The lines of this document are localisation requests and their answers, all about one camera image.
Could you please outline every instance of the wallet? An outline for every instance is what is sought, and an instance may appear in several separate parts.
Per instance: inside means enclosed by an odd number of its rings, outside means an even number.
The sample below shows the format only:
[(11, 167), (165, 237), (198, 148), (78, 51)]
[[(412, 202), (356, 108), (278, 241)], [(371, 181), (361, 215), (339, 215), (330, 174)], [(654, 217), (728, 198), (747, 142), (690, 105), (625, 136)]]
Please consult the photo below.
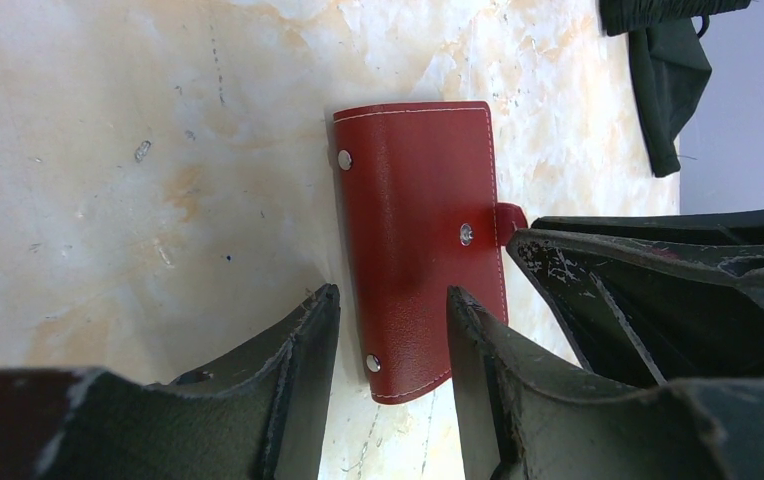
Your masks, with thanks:
[(404, 403), (450, 378), (449, 286), (508, 323), (501, 248), (526, 220), (497, 202), (484, 102), (354, 108), (334, 130), (371, 394)]

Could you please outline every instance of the silver rivet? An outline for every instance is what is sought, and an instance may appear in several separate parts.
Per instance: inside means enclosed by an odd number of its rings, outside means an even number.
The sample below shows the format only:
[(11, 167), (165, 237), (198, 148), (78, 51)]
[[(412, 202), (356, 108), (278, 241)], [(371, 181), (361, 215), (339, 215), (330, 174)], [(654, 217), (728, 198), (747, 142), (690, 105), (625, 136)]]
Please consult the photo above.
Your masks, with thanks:
[(338, 165), (341, 166), (341, 170), (349, 170), (353, 166), (353, 157), (350, 156), (350, 152), (341, 150), (338, 152)]
[(364, 363), (367, 364), (367, 369), (373, 373), (382, 370), (382, 364), (379, 363), (379, 359), (376, 358), (376, 355), (373, 355), (372, 353), (367, 356), (367, 358), (364, 360)]
[(467, 223), (462, 225), (461, 230), (459, 230), (459, 240), (462, 241), (462, 245), (465, 247), (473, 241), (473, 229)]

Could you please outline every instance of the white marble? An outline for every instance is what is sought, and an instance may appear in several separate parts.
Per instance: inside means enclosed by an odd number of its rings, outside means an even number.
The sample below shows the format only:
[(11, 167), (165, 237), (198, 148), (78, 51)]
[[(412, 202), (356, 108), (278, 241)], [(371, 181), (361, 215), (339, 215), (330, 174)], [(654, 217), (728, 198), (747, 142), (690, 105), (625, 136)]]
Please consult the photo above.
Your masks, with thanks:
[[(0, 366), (168, 381), (333, 282), (321, 478), (461, 478), (449, 382), (370, 399), (331, 113), (484, 99), (500, 199), (531, 219), (674, 213), (678, 178), (650, 175), (625, 39), (600, 35), (595, 5), (0, 0)], [(572, 359), (505, 262), (512, 326)]]

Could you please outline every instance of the white stitching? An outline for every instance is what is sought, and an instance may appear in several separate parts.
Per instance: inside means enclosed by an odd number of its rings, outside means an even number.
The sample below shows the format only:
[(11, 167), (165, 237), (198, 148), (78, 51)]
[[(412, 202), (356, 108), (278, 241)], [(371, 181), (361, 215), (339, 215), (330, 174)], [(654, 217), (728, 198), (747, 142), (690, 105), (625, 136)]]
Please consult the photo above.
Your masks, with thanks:
[(495, 178), (497, 166), (494, 162), (494, 136), (491, 135), (491, 114), (486, 109), (485, 123), (488, 125), (488, 155), (491, 158), (491, 195), (494, 197), (494, 206), (491, 209), (494, 214), (494, 248), (497, 249), (497, 275), (500, 277), (500, 297), (503, 302), (503, 321), (509, 324), (508, 312), (506, 312), (506, 279), (503, 278), (503, 260), (500, 257), (500, 237), (497, 235), (497, 180)]
[(460, 112), (465, 110), (486, 110), (482, 107), (462, 107), (462, 108), (425, 108), (423, 110), (394, 110), (390, 112), (371, 112), (362, 113), (361, 115), (353, 115), (352, 117), (339, 118), (332, 123), (343, 122), (345, 120), (352, 120), (354, 118), (372, 117), (373, 115), (394, 115), (397, 113), (424, 113), (424, 112)]
[(444, 370), (444, 373), (442, 373), (441, 375), (438, 375), (437, 377), (433, 378), (433, 379), (432, 379), (432, 381), (431, 381), (431, 382), (429, 382), (429, 383), (427, 383), (426, 385), (423, 385), (423, 386), (417, 387), (417, 388), (415, 388), (414, 390), (409, 390), (408, 392), (405, 392), (405, 393), (398, 393), (398, 394), (396, 394), (396, 395), (381, 395), (381, 394), (379, 394), (379, 393), (373, 393), (373, 392), (370, 392), (370, 395), (372, 395), (372, 396), (374, 396), (374, 397), (378, 397), (378, 398), (397, 398), (397, 397), (405, 397), (406, 395), (411, 395), (412, 393), (417, 393), (417, 392), (419, 392), (419, 391), (421, 391), (421, 390), (423, 390), (423, 389), (425, 389), (425, 388), (429, 388), (429, 387), (431, 387), (431, 386), (432, 386), (434, 383), (437, 383), (437, 382), (438, 382), (438, 380), (441, 380), (441, 378), (442, 378), (442, 377), (444, 377), (444, 375), (446, 375), (446, 374), (448, 374), (448, 373), (450, 373), (450, 369), (449, 369), (449, 368), (448, 368), (448, 369), (446, 369), (446, 370)]

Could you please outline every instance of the black cloth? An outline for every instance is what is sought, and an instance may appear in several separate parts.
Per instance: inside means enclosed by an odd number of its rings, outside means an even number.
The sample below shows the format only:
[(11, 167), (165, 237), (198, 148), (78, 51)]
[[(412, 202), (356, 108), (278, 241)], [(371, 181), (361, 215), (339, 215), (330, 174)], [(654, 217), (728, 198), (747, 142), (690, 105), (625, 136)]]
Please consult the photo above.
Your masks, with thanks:
[(751, 0), (600, 0), (600, 21), (610, 37), (673, 20), (741, 10)]
[(674, 140), (694, 115), (712, 75), (691, 20), (630, 32), (629, 70), (653, 174), (678, 172)]
[(678, 172), (673, 142), (694, 115), (712, 66), (692, 17), (747, 8), (751, 0), (600, 0), (608, 35), (629, 32), (629, 69), (635, 105), (657, 177)]

